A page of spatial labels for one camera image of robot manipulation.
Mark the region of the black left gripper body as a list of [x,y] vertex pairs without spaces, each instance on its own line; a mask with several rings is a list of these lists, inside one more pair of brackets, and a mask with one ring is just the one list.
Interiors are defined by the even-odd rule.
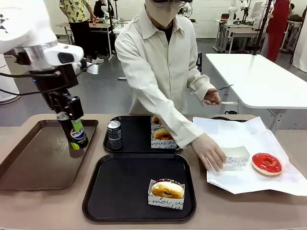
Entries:
[[72,64],[48,70],[33,70],[30,76],[38,89],[36,93],[64,91],[79,84]]

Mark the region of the person's left hand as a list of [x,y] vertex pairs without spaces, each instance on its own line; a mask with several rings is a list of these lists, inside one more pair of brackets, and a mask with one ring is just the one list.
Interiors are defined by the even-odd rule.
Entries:
[[220,105],[221,98],[218,91],[214,88],[209,89],[203,98],[203,102],[207,105]]

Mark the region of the person's right hand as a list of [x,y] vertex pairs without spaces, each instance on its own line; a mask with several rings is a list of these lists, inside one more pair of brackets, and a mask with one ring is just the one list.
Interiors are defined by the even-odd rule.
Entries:
[[223,168],[226,160],[225,153],[208,135],[203,134],[192,141],[191,147],[202,161],[206,170],[218,172]]

